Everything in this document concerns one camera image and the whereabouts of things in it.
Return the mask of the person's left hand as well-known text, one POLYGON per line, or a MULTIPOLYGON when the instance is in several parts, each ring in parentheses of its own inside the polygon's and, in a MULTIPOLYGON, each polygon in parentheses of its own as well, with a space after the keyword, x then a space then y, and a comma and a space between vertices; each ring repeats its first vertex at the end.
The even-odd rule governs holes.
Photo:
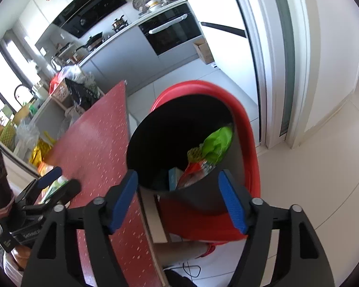
POLYGON ((27 246, 16 246, 10 253, 0 246, 0 266, 4 270, 24 271, 31 255, 27 246))

